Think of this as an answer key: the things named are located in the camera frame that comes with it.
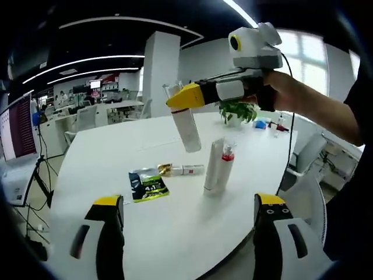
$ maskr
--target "green leaves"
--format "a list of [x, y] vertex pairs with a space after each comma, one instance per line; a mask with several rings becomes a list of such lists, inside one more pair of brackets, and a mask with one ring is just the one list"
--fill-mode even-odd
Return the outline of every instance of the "green leaves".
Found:
[[257, 116], [254, 105], [250, 103], [239, 103], [236, 100], [228, 100], [216, 103], [216, 106], [219, 106], [220, 115], [224, 118], [225, 124], [232, 118], [232, 114], [230, 113], [237, 114], [237, 117], [246, 121], [246, 123], [254, 120]]

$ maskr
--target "black sleeve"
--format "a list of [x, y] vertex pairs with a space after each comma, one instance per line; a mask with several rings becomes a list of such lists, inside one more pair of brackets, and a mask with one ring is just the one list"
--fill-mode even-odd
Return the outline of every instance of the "black sleeve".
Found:
[[372, 110], [373, 112], [373, 108], [371, 107], [373, 94], [373, 90], [370, 88], [371, 85], [371, 79], [367, 76], [362, 67], [359, 67], [357, 80], [344, 101], [345, 104], [349, 105], [355, 115], [361, 138], [365, 144], [371, 142], [372, 139], [371, 136], [369, 136], [369, 111]]

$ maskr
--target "white pillar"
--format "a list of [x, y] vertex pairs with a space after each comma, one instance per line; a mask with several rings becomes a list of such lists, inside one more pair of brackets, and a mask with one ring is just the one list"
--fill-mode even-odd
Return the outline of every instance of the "white pillar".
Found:
[[156, 31], [146, 42], [143, 101], [153, 99], [152, 117], [170, 114], [162, 86], [174, 84], [178, 79], [179, 53], [179, 36]]

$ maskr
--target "floor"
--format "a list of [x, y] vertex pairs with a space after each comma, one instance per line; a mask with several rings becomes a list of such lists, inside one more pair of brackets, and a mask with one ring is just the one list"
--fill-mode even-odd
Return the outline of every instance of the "floor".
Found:
[[[64, 156], [55, 157], [53, 159], [49, 159], [50, 165], [55, 169], [58, 173], [62, 162], [64, 160]], [[49, 176], [48, 176], [48, 169], [46, 163], [43, 163], [40, 166], [40, 177], [44, 180], [47, 187], [49, 187]], [[53, 190], [56, 184], [57, 176], [56, 174], [50, 169], [51, 175], [51, 189]], [[336, 191], [326, 185], [321, 184], [322, 191], [324, 193], [324, 197], [326, 202], [328, 202], [335, 194]], [[45, 203], [45, 196], [41, 192], [38, 184], [36, 181], [32, 182], [31, 189], [29, 191], [29, 196], [27, 199], [27, 204], [31, 205], [33, 208], [39, 209]], [[50, 240], [48, 226], [49, 218], [49, 208], [45, 205], [41, 210], [33, 212], [31, 209], [29, 210], [28, 207], [18, 208], [19, 212], [26, 218], [27, 215], [29, 223], [32, 227], [38, 230], [38, 233], [42, 235], [46, 240]], [[19, 229], [23, 235], [26, 234], [26, 224], [24, 220], [18, 216], [19, 214], [15, 212], [15, 217], [19, 222]], [[35, 231], [29, 229], [29, 236], [32, 240], [42, 242], [45, 245], [47, 251], [50, 250], [49, 245], [44, 241]], [[209, 272], [207, 275], [202, 276], [199, 280], [241, 280], [241, 279], [252, 279], [255, 267], [255, 259], [253, 255], [253, 247], [252, 239], [249, 239], [239, 247], [239, 250], [233, 252], [223, 263], [223, 265], [219, 265], [213, 271]]]

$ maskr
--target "black ceiling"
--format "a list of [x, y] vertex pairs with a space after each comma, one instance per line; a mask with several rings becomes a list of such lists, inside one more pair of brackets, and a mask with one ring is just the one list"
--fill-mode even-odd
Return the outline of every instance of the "black ceiling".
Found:
[[[325, 1], [235, 0], [257, 22], [270, 21], [277, 28], [295, 29], [321, 35], [325, 41], [342, 49], [354, 48], [347, 34], [335, 19], [333, 9]], [[1, 19], [2, 46], [0, 79], [6, 79], [11, 61], [15, 79], [10, 91], [22, 94], [30, 89], [41, 90], [47, 82], [61, 78], [61, 71], [74, 68], [81, 72], [108, 68], [141, 67], [141, 58], [100, 59], [59, 68], [22, 84], [29, 77], [67, 62], [108, 55], [143, 55], [145, 43], [156, 30], [181, 36], [181, 45], [199, 36], [157, 23], [122, 20], [133, 17], [157, 20], [186, 27], [204, 38], [197, 43], [227, 37], [229, 32], [246, 21], [223, 0], [136, 0], [136, 1], [52, 1], [18, 0], [7, 3], [12, 20]], [[346, 9], [354, 27], [363, 31], [360, 11]], [[78, 20], [112, 17], [60, 29]], [[47, 58], [47, 66], [39, 64]]]

